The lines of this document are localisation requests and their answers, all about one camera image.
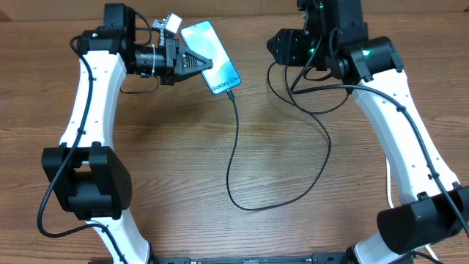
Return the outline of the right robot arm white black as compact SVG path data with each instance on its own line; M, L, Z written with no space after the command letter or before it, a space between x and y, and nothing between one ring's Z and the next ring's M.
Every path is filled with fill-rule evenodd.
M328 71L368 117L394 175L399 206L346 252L315 263L410 263L420 248L468 230L468 189L434 146L388 37L370 38L359 1L299 1L302 29L282 29L267 49L280 65Z

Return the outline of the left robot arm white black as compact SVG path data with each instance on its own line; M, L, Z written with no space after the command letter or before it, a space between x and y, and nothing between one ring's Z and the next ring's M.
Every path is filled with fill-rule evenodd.
M43 150L49 180L46 197L55 196L66 212L94 229L113 263L154 263L151 244L132 217L132 180L113 147L117 101L128 75L155 78L158 85L184 81L212 67L212 61L181 45L181 18L147 24L158 44L136 42L139 14L126 4L107 4L103 24L70 40L79 58L80 78L70 121L57 147Z

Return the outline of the Samsung Galaxy smartphone blue screen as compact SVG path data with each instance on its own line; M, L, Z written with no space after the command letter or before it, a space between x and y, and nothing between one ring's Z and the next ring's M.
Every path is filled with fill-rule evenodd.
M187 26L180 34L188 48L212 61L213 66L202 71L202 76L213 95L241 84L241 77L209 21Z

